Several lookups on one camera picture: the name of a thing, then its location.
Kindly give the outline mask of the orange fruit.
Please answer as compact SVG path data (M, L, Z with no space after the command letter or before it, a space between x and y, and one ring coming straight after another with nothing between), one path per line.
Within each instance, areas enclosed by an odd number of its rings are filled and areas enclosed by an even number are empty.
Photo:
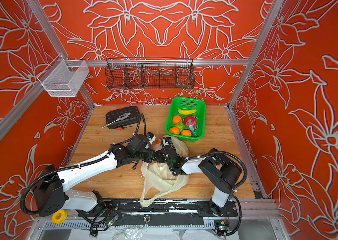
M191 133L190 130L183 130L183 131L181 132L181 135L182 135L182 136L185 136L185 137L191 137L191 136L192 136L192 133Z
M170 128L169 132L173 135L180 135L180 130L177 127Z
M182 121L182 117L179 116L179 115L175 115L175 116L172 118L172 123L173 123L174 125L179 124L181 121Z

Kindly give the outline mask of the translucent plastic bag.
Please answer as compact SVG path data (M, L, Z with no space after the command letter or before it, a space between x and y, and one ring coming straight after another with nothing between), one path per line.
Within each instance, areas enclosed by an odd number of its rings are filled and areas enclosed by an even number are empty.
M179 191L189 182L189 176L174 176L166 163L143 163L141 166L144 188L140 197L142 207L149 207L155 200Z

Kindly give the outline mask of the light green crinkled fruit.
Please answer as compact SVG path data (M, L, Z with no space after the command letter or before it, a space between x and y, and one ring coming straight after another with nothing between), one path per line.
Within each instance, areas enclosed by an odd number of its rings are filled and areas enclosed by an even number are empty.
M178 128L180 132L186 129L186 126L183 122L179 122L178 124L175 125L175 127Z

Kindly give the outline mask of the pink dragon fruit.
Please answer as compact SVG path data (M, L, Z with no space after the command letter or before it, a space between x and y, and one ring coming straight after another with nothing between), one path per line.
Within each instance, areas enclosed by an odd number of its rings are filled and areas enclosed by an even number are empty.
M188 128L188 130L191 131L192 137L197 137L197 128L198 128L198 123L197 123L197 118L194 116L187 116L184 119L185 126Z

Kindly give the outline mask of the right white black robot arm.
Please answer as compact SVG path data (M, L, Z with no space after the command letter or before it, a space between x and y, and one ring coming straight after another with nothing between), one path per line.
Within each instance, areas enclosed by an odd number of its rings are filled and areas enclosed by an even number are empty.
M247 168L237 156L217 149L195 157L181 157L173 145L163 146L154 161L168 165L174 176L203 173L214 185L210 211L216 216L226 213L226 204L247 179Z

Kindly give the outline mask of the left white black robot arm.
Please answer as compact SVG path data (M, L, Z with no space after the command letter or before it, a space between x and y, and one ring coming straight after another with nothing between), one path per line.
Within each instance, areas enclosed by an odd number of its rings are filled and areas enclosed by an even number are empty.
M120 143L110 144L104 153L75 165L55 168L46 166L24 190L20 198L20 209L26 215L50 216L59 210L79 210L90 212L100 204L101 196L73 191L76 185L101 173L139 162L151 163L154 158L152 144L156 136L144 130Z

